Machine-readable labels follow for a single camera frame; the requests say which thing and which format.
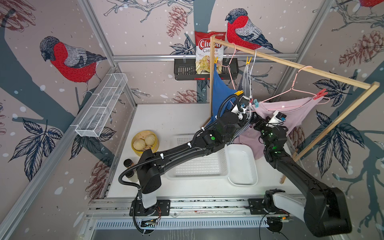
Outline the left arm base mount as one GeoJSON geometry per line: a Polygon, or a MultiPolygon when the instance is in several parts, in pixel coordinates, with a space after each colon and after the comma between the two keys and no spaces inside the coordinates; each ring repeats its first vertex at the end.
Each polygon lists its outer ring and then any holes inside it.
{"type": "Polygon", "coordinates": [[[170,214],[170,200],[157,200],[157,203],[145,209],[142,200],[135,200],[131,204],[129,216],[132,217],[146,217],[146,216],[169,216],[170,214]]]}

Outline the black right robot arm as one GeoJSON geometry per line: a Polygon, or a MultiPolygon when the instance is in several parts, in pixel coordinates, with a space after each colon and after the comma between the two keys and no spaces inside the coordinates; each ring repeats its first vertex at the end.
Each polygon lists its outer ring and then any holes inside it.
{"type": "Polygon", "coordinates": [[[287,128],[269,124],[256,113],[251,123],[261,134],[266,161],[285,175],[305,197],[301,201],[283,190],[269,190],[264,196],[265,209],[268,212],[281,210],[293,214],[318,238],[350,233],[352,223],[344,193],[339,188],[331,188],[318,181],[291,158],[284,150],[287,128]]]}

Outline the blue tank top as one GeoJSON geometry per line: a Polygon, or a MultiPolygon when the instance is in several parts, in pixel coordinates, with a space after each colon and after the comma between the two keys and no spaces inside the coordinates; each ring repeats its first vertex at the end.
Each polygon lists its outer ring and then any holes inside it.
{"type": "MultiPolygon", "coordinates": [[[[209,122],[209,125],[212,124],[215,120],[216,117],[219,117],[219,109],[224,100],[230,96],[236,93],[235,90],[230,89],[220,78],[218,71],[217,71],[217,66],[214,65],[214,83],[213,83],[213,115],[211,117],[211,120],[209,122]]],[[[231,98],[228,100],[221,112],[221,116],[224,114],[226,110],[231,111],[233,108],[237,110],[237,99],[236,98],[231,98]]]]}

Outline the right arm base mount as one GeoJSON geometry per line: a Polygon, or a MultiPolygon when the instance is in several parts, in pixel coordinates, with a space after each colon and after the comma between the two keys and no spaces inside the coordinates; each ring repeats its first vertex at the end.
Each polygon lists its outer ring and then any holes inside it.
{"type": "Polygon", "coordinates": [[[261,198],[251,198],[248,199],[248,206],[246,207],[250,211],[251,215],[264,215],[269,213],[269,215],[279,215],[279,216],[288,216],[288,214],[281,210],[267,210],[264,206],[264,199],[261,198]]]}

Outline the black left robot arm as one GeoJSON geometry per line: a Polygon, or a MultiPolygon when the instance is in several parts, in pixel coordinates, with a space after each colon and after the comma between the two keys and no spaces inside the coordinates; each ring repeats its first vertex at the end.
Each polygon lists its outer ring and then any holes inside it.
{"type": "Polygon", "coordinates": [[[198,130],[191,141],[162,152],[144,151],[136,165],[119,175],[118,182],[137,188],[137,200],[145,209],[156,207],[161,176],[180,164],[216,153],[231,144],[249,122],[250,104],[251,99],[240,92],[229,95],[221,103],[215,120],[198,130]]]}

